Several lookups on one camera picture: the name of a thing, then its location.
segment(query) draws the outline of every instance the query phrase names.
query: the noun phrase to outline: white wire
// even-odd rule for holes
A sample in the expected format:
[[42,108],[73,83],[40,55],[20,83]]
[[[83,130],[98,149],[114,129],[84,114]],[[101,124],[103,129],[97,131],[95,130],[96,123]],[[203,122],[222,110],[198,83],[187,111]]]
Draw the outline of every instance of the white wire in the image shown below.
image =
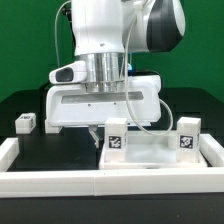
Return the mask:
[[[144,0],[142,5],[143,5],[143,9],[145,7],[145,5],[151,0]],[[169,114],[169,118],[170,118],[170,125],[169,125],[169,128],[167,129],[167,131],[165,132],[162,132],[162,133],[153,133],[153,132],[150,132],[150,131],[147,131],[136,119],[133,111],[132,111],[132,108],[131,108],[131,105],[130,105],[130,100],[129,100],[129,95],[128,95],[128,48],[129,48],[129,41],[130,41],[130,36],[131,36],[131,32],[133,30],[133,27],[135,25],[135,23],[137,22],[137,17],[135,17],[131,23],[131,27],[130,27],[130,30],[129,30],[129,33],[128,33],[128,37],[127,37],[127,40],[126,40],[126,44],[125,44],[125,56],[124,56],[124,61],[125,61],[125,65],[124,65],[124,70],[125,70],[125,96],[126,96],[126,103],[127,103],[127,108],[128,108],[128,111],[129,111],[129,114],[133,120],[133,122],[136,124],[136,126],[141,130],[143,131],[144,133],[148,134],[148,135],[155,135],[155,136],[158,136],[158,135],[165,135],[167,133],[169,133],[173,127],[173,115],[172,115],[172,112],[169,108],[169,106],[163,101],[163,100],[159,100],[160,103],[167,109],[168,111],[168,114]]]
[[132,65],[132,53],[129,55],[129,64]]
[[55,39],[55,51],[56,51],[56,57],[57,57],[57,66],[58,68],[60,67],[60,55],[59,55],[59,49],[58,49],[58,17],[59,17],[59,14],[61,12],[61,10],[63,9],[63,7],[67,4],[71,3],[71,0],[70,1],[67,1],[65,3],[63,3],[61,5],[61,7],[59,8],[57,14],[56,14],[56,17],[55,17],[55,23],[54,23],[54,39]]

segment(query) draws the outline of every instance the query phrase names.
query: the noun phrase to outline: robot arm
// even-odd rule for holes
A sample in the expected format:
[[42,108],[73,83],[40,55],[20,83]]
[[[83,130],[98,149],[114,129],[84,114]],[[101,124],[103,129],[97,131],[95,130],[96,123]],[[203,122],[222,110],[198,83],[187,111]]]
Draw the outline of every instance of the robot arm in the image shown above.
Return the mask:
[[179,0],[123,1],[124,33],[127,39],[131,20],[137,23],[130,37],[130,52],[167,52],[175,48],[185,33],[185,17]]
[[56,84],[47,96],[51,126],[99,125],[109,117],[135,121],[127,109],[127,98],[139,122],[159,120],[160,77],[132,77],[124,82],[121,75],[119,58],[127,54],[125,43],[135,18],[131,52],[170,51],[184,35],[179,0],[72,0],[79,60],[50,73],[51,83]]

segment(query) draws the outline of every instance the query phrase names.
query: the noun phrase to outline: green wall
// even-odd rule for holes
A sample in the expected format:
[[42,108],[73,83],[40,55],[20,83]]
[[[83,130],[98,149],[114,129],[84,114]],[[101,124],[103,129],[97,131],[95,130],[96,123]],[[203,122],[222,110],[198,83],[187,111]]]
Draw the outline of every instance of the green wall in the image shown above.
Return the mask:
[[[0,0],[0,100],[36,89],[56,67],[54,19],[63,0]],[[198,87],[224,102],[223,0],[182,0],[184,40],[170,53],[135,54],[137,69],[159,71],[165,87]],[[67,19],[60,17],[62,64],[73,60]]]

